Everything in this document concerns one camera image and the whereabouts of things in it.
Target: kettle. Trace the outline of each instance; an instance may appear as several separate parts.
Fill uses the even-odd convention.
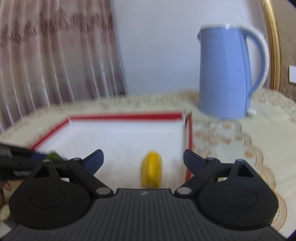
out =
[[[246,39],[259,48],[261,67],[252,85]],[[199,109],[219,119],[239,119],[251,112],[251,96],[261,88],[269,71],[269,48],[263,34],[252,26],[206,25],[200,40]]]

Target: gold frame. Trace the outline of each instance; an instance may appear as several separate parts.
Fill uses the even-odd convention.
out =
[[[270,53],[270,81],[269,88],[279,91],[281,85],[281,51],[279,34],[276,25],[276,18],[272,5],[272,0],[260,0],[266,22],[269,53]]]

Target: yellow fruit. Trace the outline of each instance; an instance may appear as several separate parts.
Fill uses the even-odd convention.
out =
[[[141,181],[143,188],[159,188],[163,174],[161,156],[151,151],[142,161]]]

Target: light switch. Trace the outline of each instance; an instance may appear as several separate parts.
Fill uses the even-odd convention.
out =
[[[296,66],[289,66],[289,82],[296,84]]]

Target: sheer curtain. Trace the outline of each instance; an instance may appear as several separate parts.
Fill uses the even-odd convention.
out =
[[[125,94],[109,0],[0,0],[0,128],[51,104]]]

